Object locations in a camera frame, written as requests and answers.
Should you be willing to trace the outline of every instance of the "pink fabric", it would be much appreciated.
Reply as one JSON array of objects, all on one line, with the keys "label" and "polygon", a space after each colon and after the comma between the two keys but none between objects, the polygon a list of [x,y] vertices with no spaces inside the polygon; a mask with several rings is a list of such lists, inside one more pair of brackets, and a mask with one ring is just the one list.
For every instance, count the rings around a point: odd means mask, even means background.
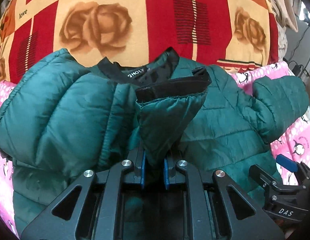
[{"label": "pink fabric", "polygon": [[[15,86],[15,84],[8,81],[0,82],[0,107]],[[18,236],[14,222],[12,174],[12,162],[6,161],[0,156],[0,216],[8,228]]]},{"label": "pink fabric", "polygon": [[[252,94],[254,80],[263,76],[271,79],[292,75],[286,62],[280,62],[261,67],[253,71],[231,74],[239,87],[247,94]],[[304,114],[298,118],[286,132],[276,141],[271,143],[271,150],[274,158],[283,154],[296,162],[304,162],[310,168],[310,120]],[[297,185],[295,175],[277,164],[277,169],[282,176],[285,185]]]}]

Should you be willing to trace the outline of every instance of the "green puffer jacket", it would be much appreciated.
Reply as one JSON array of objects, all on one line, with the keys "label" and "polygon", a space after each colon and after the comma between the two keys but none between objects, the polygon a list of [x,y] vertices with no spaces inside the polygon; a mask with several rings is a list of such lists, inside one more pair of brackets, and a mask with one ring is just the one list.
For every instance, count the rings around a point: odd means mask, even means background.
[{"label": "green puffer jacket", "polygon": [[14,164],[18,233],[83,171],[108,169],[139,140],[153,167],[179,140],[184,159],[202,170],[223,169],[262,203],[248,169],[258,164],[279,178],[269,144],[306,112],[305,86],[293,76],[263,77],[252,97],[212,65],[205,67],[211,84],[202,92],[136,101],[135,89],[147,78],[188,77],[197,67],[205,66],[173,49],[139,68],[136,79],[107,59],[85,68],[66,49],[34,65],[0,108],[0,151]]}]

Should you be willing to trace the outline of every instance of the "metal screw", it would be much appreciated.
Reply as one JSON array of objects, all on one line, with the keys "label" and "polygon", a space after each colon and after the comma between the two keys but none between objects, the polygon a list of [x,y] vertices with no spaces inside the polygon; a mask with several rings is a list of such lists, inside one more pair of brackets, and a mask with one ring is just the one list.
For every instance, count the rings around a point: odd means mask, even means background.
[{"label": "metal screw", "polygon": [[122,165],[127,167],[127,166],[130,166],[131,165],[131,161],[130,160],[123,160],[122,161]]},{"label": "metal screw", "polygon": [[178,164],[178,166],[185,167],[185,166],[187,166],[188,163],[185,160],[180,160],[177,162],[177,164]]},{"label": "metal screw", "polygon": [[217,170],[217,171],[215,172],[215,174],[216,174],[217,177],[222,178],[222,177],[225,176],[225,171]]},{"label": "metal screw", "polygon": [[84,171],[84,176],[85,176],[86,178],[91,177],[93,174],[94,174],[94,172],[93,172],[92,170],[86,170],[86,171]]}]

